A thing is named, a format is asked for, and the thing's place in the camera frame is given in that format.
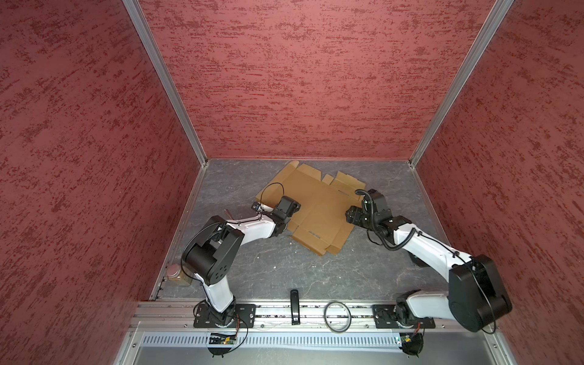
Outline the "brown cardboard box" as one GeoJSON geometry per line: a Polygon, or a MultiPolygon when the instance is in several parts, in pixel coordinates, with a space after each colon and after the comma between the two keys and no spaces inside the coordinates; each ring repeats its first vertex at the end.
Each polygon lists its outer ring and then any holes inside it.
{"type": "Polygon", "coordinates": [[[323,256],[340,253],[354,225],[346,221],[345,212],[359,206],[362,198],[355,193],[366,183],[337,172],[323,175],[320,170],[299,161],[288,163],[257,194],[256,199],[274,208],[287,196],[301,205],[287,224],[291,237],[298,243],[323,256]]]}

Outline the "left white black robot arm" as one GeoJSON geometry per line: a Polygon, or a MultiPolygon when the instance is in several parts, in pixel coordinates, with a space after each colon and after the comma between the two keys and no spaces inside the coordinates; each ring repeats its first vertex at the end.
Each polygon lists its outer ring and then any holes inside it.
{"type": "Polygon", "coordinates": [[[245,219],[211,217],[181,255],[181,268],[202,285],[209,317],[220,327],[236,320],[236,299],[229,287],[228,272],[241,246],[282,234],[301,204],[282,196],[274,208],[261,202],[255,202],[252,208],[255,216],[245,219]]]}

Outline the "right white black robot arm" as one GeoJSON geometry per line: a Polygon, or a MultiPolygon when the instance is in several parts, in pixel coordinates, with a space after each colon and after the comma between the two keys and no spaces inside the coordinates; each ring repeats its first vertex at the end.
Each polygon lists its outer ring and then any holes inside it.
{"type": "Polygon", "coordinates": [[[398,297],[392,319],[402,328],[424,319],[447,319],[479,332],[513,310],[497,266],[488,256],[459,251],[409,219],[380,211],[373,202],[352,206],[345,217],[348,223],[373,232],[387,250],[407,251],[447,282],[446,291],[414,290],[398,297]]]}

